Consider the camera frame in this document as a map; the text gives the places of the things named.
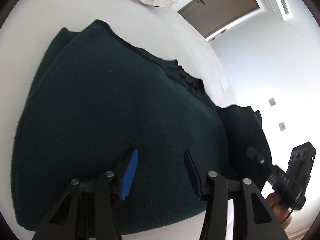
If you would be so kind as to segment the right hand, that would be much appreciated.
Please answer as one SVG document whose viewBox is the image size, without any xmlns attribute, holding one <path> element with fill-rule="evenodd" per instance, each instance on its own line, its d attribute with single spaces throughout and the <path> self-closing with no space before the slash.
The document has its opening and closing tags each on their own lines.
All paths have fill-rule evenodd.
<svg viewBox="0 0 320 240">
<path fill-rule="evenodd" d="M 292 218 L 289 215 L 289 210 L 282 205 L 276 204 L 274 193 L 269 194 L 266 198 L 266 201 L 273 210 L 275 216 L 281 222 L 281 226 L 283 227 L 283 229 L 286 230 L 292 221 Z"/>
</svg>

